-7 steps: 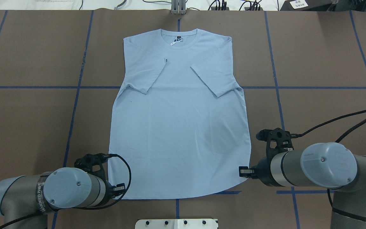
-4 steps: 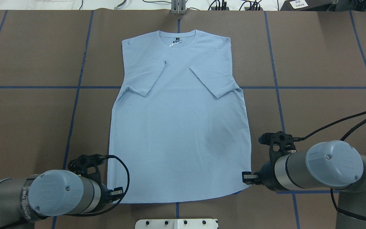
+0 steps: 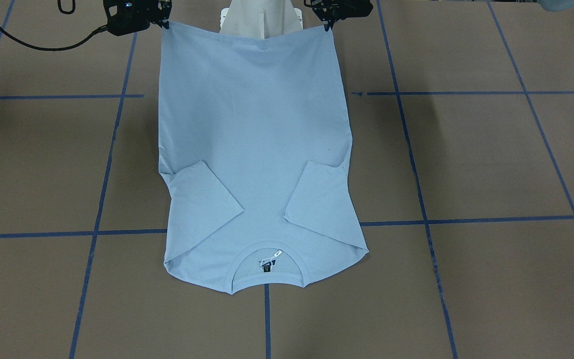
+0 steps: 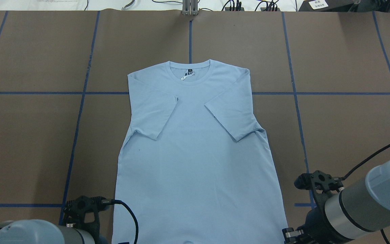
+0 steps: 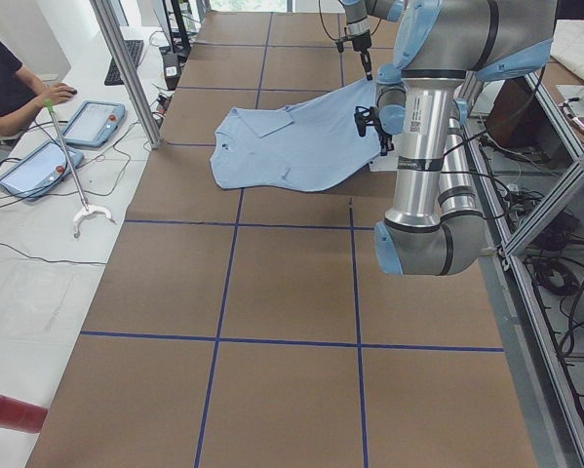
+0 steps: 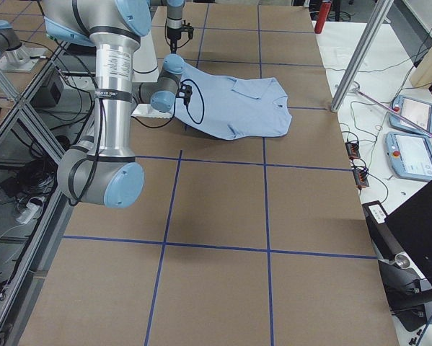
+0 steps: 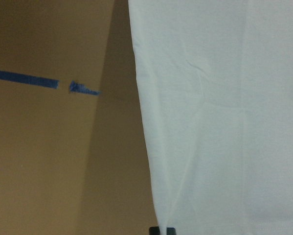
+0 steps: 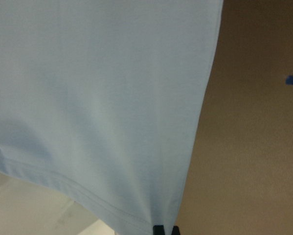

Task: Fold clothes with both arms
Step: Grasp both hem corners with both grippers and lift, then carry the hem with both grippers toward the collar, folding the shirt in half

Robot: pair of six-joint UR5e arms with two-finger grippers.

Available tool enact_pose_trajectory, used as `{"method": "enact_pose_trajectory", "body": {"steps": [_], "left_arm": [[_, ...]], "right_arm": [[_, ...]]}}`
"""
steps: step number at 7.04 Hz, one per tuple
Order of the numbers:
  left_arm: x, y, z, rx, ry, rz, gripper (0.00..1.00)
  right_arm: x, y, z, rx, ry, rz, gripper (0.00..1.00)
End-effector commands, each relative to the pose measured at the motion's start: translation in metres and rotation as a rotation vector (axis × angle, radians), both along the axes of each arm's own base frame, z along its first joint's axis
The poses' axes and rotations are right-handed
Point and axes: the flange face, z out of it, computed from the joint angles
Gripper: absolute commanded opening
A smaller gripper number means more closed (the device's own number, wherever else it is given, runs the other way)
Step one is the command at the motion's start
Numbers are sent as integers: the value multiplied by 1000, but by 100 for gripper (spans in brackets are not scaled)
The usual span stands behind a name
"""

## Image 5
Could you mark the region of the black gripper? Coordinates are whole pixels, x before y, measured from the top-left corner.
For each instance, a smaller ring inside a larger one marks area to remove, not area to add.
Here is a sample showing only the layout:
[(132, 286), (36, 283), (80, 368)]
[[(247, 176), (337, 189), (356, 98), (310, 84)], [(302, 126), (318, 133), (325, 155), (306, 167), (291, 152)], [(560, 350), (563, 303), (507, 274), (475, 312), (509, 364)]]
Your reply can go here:
[(393, 136), (384, 132), (382, 129), (377, 129), (376, 133), (378, 135), (380, 144), (380, 156), (387, 156), (391, 151), (394, 150)]
[(355, 52), (361, 52), (361, 62), (365, 72), (366, 79), (368, 81), (372, 80), (372, 64), (370, 58), (370, 32), (364, 31), (361, 34), (353, 35), (349, 34), (349, 38), (352, 43), (353, 50)]

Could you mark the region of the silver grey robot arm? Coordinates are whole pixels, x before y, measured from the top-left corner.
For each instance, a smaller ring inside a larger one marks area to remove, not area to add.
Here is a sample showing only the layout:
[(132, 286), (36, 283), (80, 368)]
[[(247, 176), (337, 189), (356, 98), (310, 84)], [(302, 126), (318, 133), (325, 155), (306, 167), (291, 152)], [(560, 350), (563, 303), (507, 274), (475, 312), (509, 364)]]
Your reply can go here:
[(372, 64), (370, 48), (372, 46), (369, 17), (397, 22), (400, 20), (407, 1), (404, 0), (351, 0), (341, 1), (346, 19), (342, 37), (334, 43), (337, 50), (342, 53), (344, 45), (348, 42), (360, 56), (361, 64), (368, 81), (372, 80)]
[(409, 1), (393, 65), (406, 89), (392, 207), (374, 227), (381, 269), (453, 275), (479, 256), (486, 222), (468, 175), (454, 93), (467, 73), (482, 82), (527, 75), (551, 54), (554, 1)]

